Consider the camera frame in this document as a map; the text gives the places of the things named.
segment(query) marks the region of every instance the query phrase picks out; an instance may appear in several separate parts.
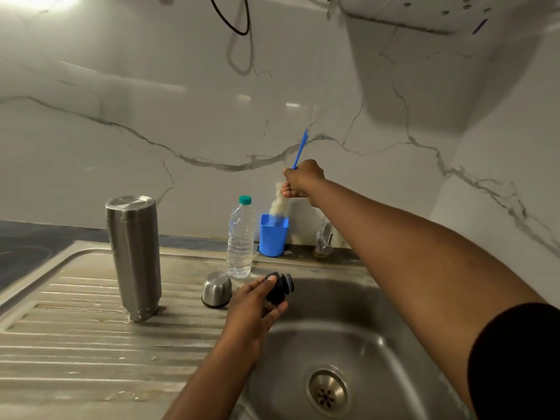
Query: blue cup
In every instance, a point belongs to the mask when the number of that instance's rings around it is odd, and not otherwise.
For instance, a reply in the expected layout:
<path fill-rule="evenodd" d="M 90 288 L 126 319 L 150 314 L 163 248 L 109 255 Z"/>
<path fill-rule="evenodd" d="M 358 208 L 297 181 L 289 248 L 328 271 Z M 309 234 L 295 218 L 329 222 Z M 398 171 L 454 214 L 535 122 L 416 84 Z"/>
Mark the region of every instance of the blue cup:
<path fill-rule="evenodd" d="M 284 253 L 290 219 L 262 214 L 260 218 L 259 252 L 275 258 Z"/>

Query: person's left hand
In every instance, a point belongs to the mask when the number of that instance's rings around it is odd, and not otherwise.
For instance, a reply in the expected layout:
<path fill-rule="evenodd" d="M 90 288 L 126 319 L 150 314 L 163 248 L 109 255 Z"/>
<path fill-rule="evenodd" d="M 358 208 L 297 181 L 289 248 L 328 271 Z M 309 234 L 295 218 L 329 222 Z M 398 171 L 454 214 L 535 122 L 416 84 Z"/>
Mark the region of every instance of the person's left hand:
<path fill-rule="evenodd" d="M 271 275 L 266 280 L 260 277 L 244 285 L 235 292 L 227 308 L 221 339 L 229 344 L 241 345 L 252 366 L 260 359 L 264 337 L 270 327 L 288 308 L 287 301 L 274 306 L 265 300 L 277 279 Z"/>

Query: blue brush handle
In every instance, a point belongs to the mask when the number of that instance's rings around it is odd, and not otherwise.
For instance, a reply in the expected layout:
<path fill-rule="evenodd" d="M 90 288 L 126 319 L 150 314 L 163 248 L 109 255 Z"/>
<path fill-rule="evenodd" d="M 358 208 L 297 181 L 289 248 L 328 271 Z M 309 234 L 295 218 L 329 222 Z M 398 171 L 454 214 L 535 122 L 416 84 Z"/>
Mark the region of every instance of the blue brush handle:
<path fill-rule="evenodd" d="M 292 169 L 297 168 L 297 163 L 300 160 L 301 151 L 304 149 L 305 143 L 307 143 L 307 130 L 305 130 L 304 136 L 301 139 L 300 149 L 298 150 L 298 153 L 296 155 L 296 161 L 293 163 Z"/>

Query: sink drain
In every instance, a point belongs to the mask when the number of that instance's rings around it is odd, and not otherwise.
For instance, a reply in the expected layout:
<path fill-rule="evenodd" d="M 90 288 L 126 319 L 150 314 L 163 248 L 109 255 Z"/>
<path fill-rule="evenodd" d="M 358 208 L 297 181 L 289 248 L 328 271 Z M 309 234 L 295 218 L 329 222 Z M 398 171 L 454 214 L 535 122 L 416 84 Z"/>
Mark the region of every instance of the sink drain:
<path fill-rule="evenodd" d="M 331 365 L 311 368 L 305 374 L 307 399 L 321 414 L 340 417 L 350 410 L 352 394 L 342 377 L 342 372 Z"/>

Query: plastic water bottle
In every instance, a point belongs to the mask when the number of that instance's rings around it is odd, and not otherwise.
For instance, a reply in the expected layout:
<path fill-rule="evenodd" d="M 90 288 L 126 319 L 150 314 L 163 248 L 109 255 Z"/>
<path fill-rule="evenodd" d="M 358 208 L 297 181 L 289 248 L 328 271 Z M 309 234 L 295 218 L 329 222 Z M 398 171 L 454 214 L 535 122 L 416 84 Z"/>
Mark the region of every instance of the plastic water bottle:
<path fill-rule="evenodd" d="M 227 244 L 226 265 L 231 277 L 245 278 L 251 272 L 255 219 L 251 197 L 240 196 L 239 206 L 231 214 L 230 239 Z"/>

